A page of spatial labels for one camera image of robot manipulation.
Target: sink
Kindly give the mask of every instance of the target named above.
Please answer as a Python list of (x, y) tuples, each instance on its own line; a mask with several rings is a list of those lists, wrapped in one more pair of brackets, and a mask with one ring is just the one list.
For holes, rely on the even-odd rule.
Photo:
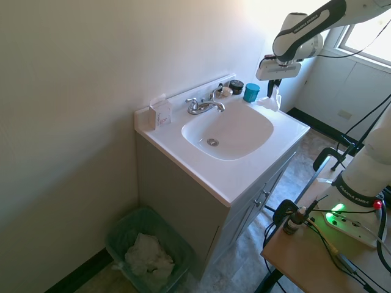
[(182, 127), (183, 137), (206, 154), (232, 161), (260, 148), (273, 124), (246, 102), (228, 103), (224, 112), (211, 109)]

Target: blue container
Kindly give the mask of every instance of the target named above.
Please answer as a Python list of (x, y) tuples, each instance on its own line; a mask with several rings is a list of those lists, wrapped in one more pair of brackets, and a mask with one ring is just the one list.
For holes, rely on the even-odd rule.
[(248, 103), (254, 102), (257, 99), (260, 89), (261, 88), (256, 84), (246, 84), (243, 100)]

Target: small bottle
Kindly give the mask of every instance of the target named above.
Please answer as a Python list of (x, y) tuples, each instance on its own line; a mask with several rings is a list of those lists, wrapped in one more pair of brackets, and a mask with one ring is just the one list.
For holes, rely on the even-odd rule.
[(292, 235), (299, 229), (300, 225), (304, 222), (306, 210), (307, 208), (303, 206), (289, 216), (289, 219), (283, 225), (283, 230), (285, 233)]

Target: faucet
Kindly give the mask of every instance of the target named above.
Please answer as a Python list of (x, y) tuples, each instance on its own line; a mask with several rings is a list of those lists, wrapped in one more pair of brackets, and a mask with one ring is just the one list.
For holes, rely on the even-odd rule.
[(212, 109), (214, 106), (217, 107), (219, 112), (223, 112), (225, 110), (224, 105), (216, 101), (206, 101), (206, 102), (198, 103), (196, 98), (191, 98), (191, 99), (187, 99), (186, 102), (190, 103), (188, 112), (192, 115), (205, 113), (206, 111)]
[(198, 103), (197, 98), (190, 98), (187, 99), (186, 102), (190, 103), (188, 112), (192, 115), (198, 115), (201, 113), (205, 113), (206, 111), (209, 111), (214, 106), (217, 107), (217, 110), (219, 112), (223, 112), (225, 110), (225, 107), (222, 103), (216, 102), (214, 99), (216, 97), (217, 92), (220, 92), (222, 90), (222, 84), (219, 84), (219, 87), (213, 90), (213, 92), (210, 93), (208, 99), (202, 99), (202, 103)]
[(205, 102), (205, 101), (214, 101), (214, 99), (216, 99), (217, 92), (221, 92), (222, 91), (222, 87), (223, 87), (223, 85), (220, 83), (219, 87), (216, 88), (215, 90), (213, 90), (213, 92), (210, 93), (209, 98), (208, 99), (202, 99), (202, 101), (203, 102)]

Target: trash can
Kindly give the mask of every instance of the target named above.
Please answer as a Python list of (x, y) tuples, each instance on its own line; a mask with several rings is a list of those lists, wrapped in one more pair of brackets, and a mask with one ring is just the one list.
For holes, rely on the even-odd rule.
[(127, 279), (140, 293), (152, 291), (137, 276), (125, 261), (125, 253), (134, 245), (139, 233), (156, 236), (159, 244), (174, 261), (174, 269), (167, 284), (158, 293), (173, 292), (179, 279), (188, 271), (193, 251), (188, 243), (151, 208), (139, 208), (121, 219), (106, 237), (106, 249), (119, 265)]

